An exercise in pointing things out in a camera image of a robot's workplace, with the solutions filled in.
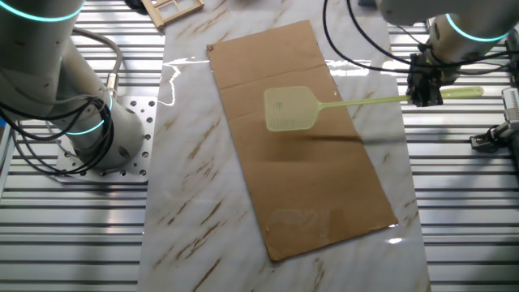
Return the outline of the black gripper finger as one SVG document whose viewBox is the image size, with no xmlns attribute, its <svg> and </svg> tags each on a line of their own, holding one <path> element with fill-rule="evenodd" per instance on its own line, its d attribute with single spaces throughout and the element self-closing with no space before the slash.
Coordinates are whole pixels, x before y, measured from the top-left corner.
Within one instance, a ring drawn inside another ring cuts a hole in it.
<svg viewBox="0 0 519 292">
<path fill-rule="evenodd" d="M 417 107 L 423 107 L 422 93 L 420 87 L 409 86 L 408 96 L 410 97 L 410 103 Z"/>
<path fill-rule="evenodd" d="M 428 107 L 442 104 L 443 98 L 441 96 L 440 88 L 435 85 L 427 85 L 423 90 L 423 106 Z"/>
</svg>

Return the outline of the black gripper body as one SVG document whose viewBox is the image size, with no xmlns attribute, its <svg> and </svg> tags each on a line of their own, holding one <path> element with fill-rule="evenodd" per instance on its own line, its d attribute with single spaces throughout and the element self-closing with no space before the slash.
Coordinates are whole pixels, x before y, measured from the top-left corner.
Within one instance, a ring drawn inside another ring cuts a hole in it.
<svg viewBox="0 0 519 292">
<path fill-rule="evenodd" d="M 411 54 L 407 84 L 409 88 L 439 88 L 441 86 L 441 70 L 431 68 L 425 54 Z"/>
</svg>

